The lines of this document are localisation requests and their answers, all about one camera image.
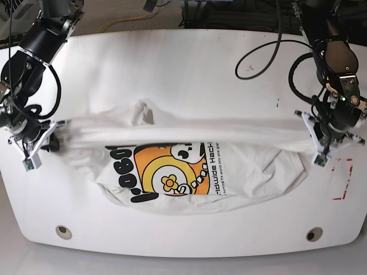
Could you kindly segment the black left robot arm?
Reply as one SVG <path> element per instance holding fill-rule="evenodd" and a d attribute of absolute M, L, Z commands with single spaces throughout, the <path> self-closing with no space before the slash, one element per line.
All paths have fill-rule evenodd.
<path fill-rule="evenodd" d="M 361 96 L 357 78 L 358 59 L 337 15 L 340 1 L 294 1 L 292 5 L 312 48 L 318 80 L 327 89 L 323 101 L 315 103 L 320 118 L 318 132 L 340 141 L 366 119 L 366 99 Z"/>

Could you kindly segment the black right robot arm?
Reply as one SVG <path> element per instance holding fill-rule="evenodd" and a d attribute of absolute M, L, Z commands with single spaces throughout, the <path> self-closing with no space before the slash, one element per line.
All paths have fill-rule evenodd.
<path fill-rule="evenodd" d="M 84 15 L 84 1 L 40 1 L 39 5 L 19 50 L 9 55 L 1 71 L 1 127 L 21 142 L 26 156 L 48 130 L 49 119 L 60 105 L 61 82 L 52 62 Z M 57 92 L 53 108 L 43 115 L 42 106 L 29 105 L 28 99 L 39 90 L 45 69 L 51 71 Z"/>

